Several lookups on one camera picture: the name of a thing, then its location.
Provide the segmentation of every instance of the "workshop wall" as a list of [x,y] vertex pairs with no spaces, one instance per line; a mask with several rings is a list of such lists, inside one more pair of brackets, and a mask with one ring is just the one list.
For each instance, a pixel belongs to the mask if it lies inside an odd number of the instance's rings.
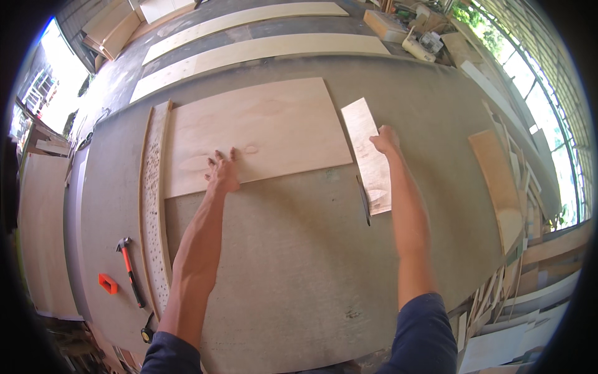
[[56,22],[66,42],[91,74],[96,72],[94,65],[96,54],[83,44],[85,35],[81,28],[110,2],[111,0],[68,0],[56,14]]

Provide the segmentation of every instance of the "hand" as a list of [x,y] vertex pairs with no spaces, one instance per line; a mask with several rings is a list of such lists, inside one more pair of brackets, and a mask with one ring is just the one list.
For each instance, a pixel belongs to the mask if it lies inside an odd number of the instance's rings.
[[239,189],[239,180],[237,179],[237,165],[234,147],[230,148],[228,161],[222,157],[222,153],[214,151],[216,161],[208,157],[208,166],[210,174],[204,175],[208,181],[208,188],[215,188],[224,193],[235,192]]
[[400,152],[399,138],[390,126],[382,126],[380,128],[380,135],[371,136],[370,141],[374,144],[378,152],[386,156]]

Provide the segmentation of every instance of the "hammer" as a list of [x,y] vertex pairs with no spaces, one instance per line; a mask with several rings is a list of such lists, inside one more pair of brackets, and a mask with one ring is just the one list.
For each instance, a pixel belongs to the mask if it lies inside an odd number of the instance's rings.
[[137,288],[137,283],[135,282],[135,277],[133,276],[133,269],[131,268],[131,261],[129,260],[129,252],[127,252],[127,246],[131,243],[131,241],[132,240],[129,237],[120,239],[118,241],[118,245],[116,246],[116,252],[123,253],[124,265],[127,267],[127,271],[129,273],[129,281],[131,281],[133,293],[135,294],[135,298],[137,299],[137,305],[140,308],[143,308],[145,306],[145,302],[141,298],[141,294],[139,293],[139,289]]

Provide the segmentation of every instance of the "green foliage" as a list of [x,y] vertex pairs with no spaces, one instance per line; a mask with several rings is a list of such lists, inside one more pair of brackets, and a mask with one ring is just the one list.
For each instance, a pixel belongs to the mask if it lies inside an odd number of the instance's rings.
[[504,37],[496,27],[492,26],[488,20],[482,17],[480,12],[460,1],[456,1],[453,3],[453,16],[459,21],[470,25],[473,29],[481,25],[486,29],[484,36],[481,38],[486,48],[495,56],[501,52]]
[[78,111],[79,111],[79,109],[77,109],[73,113],[70,113],[66,119],[65,128],[62,130],[62,135],[67,139],[69,138],[69,135],[71,134],[71,130],[73,128],[73,122],[75,122],[75,117],[77,116]]

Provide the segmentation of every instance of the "tape measure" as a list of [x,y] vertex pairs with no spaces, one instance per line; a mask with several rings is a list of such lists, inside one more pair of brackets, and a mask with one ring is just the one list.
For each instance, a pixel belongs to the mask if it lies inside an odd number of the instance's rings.
[[148,322],[145,324],[145,327],[141,329],[141,338],[144,340],[145,343],[150,344],[151,341],[154,339],[154,332],[150,328],[150,322],[152,317],[154,316],[154,312],[150,314],[148,318]]

